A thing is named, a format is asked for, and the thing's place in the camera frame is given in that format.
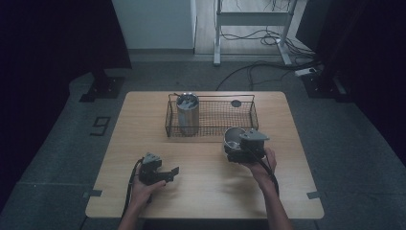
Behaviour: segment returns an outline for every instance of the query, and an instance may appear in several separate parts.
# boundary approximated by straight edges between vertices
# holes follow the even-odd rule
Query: metal canister
[[[199,131],[199,98],[194,93],[183,93],[176,99],[180,130],[192,136]]]

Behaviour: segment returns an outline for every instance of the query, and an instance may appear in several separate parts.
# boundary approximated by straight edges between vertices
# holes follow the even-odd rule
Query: gray plastic part
[[[157,161],[160,160],[161,158],[158,155],[155,155],[153,153],[147,152],[146,156],[144,157],[143,164],[152,162],[152,161]]]
[[[239,134],[239,137],[244,140],[248,141],[265,141],[269,140],[269,137],[264,135],[263,133],[260,133],[256,131],[255,129],[251,129],[246,131],[245,133]]]

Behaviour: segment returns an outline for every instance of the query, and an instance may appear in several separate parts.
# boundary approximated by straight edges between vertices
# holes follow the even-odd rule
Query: hand
[[[269,166],[272,169],[272,172],[275,172],[275,168],[277,167],[277,160],[275,158],[275,152],[269,148],[265,148],[265,153],[266,153],[266,157],[268,160],[266,160],[266,158],[262,159],[263,163],[267,166]],[[250,169],[251,173],[253,174],[253,177],[257,180],[257,182],[259,183],[259,187],[263,188],[263,186],[265,186],[266,184],[272,183],[268,172],[263,168],[263,166],[258,163],[252,163],[252,164],[241,164],[245,167],[247,167],[248,169]]]
[[[136,208],[141,209],[147,204],[147,201],[151,194],[158,190],[159,188],[164,187],[167,182],[165,180],[161,180],[156,182],[152,185],[146,185],[139,179],[140,168],[137,168],[134,176],[134,180],[132,181],[132,192],[131,192],[131,200],[130,205],[134,205]]]

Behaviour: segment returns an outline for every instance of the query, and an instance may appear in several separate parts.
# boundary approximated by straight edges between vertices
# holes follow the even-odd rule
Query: black wire basket
[[[229,127],[254,128],[259,123],[255,109],[255,95],[202,96],[199,98],[198,126],[180,126],[177,94],[169,94],[165,128],[168,137],[222,136]],[[186,135],[184,128],[194,128],[193,135]]]

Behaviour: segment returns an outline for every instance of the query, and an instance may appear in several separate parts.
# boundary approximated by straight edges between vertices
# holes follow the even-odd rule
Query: power strip
[[[317,73],[317,70],[315,68],[307,68],[307,69],[295,71],[295,76],[302,77],[302,76],[306,76],[306,75],[314,75],[316,73]]]

